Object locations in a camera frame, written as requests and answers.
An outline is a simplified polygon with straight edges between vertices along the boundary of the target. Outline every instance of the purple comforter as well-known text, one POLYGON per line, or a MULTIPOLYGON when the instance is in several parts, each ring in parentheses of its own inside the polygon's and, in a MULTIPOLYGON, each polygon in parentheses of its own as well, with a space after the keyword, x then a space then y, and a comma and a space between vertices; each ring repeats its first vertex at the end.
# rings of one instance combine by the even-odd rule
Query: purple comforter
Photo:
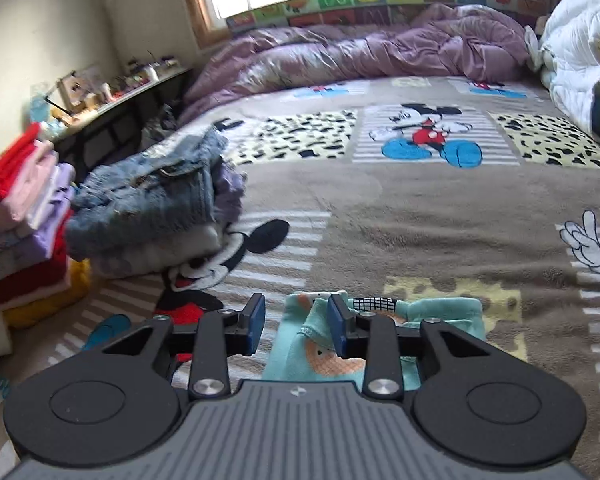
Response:
POLYGON ((528 58, 514 19, 483 6, 427 7, 411 25, 315 25, 254 30, 208 63, 185 97, 179 125, 241 97, 386 76, 518 79, 528 58))

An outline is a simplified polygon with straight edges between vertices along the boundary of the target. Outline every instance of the white wall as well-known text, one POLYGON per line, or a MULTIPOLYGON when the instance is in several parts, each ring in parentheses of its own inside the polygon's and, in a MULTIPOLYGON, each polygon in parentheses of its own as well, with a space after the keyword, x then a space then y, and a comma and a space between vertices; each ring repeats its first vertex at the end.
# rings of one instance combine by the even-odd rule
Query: white wall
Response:
POLYGON ((200 62, 184 0, 103 0, 122 63, 171 54, 184 65, 200 62))
POLYGON ((30 87, 97 63, 120 73, 96 0, 0 0, 0 152, 22 132, 30 87))

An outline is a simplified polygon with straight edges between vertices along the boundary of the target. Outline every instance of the stack of folded clothes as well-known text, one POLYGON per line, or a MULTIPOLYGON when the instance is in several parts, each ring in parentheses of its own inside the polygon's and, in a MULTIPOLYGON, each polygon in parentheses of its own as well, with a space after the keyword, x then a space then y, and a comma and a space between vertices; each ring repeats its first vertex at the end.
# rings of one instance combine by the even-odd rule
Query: stack of folded clothes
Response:
POLYGON ((88 264, 68 260, 74 168, 33 124, 0 156, 0 319, 30 326, 88 291, 88 264))
POLYGON ((93 170, 67 222, 75 260, 94 274, 124 278, 218 252, 240 215, 245 177, 222 161, 226 139, 176 133, 144 152, 93 170))

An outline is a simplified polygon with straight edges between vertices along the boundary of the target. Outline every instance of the headboard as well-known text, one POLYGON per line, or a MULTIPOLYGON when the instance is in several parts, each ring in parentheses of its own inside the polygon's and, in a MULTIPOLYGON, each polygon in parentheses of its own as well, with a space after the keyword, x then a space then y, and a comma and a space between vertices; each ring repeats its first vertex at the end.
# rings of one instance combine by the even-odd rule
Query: headboard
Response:
POLYGON ((409 23, 425 7, 477 4, 499 10, 521 25, 536 25, 547 13, 542 0, 289 0, 248 10, 226 19, 232 35, 254 28, 328 25, 400 25, 409 23))

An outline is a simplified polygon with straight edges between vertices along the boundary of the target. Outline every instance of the denim jacket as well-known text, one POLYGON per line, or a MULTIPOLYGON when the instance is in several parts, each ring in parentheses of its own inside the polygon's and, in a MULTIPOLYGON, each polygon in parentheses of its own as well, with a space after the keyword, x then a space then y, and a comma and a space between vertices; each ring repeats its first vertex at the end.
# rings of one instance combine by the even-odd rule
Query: denim jacket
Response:
POLYGON ((214 128, 202 138, 176 133, 93 170, 72 201, 65 231, 69 255, 82 260, 213 222, 210 168, 226 143, 214 128))

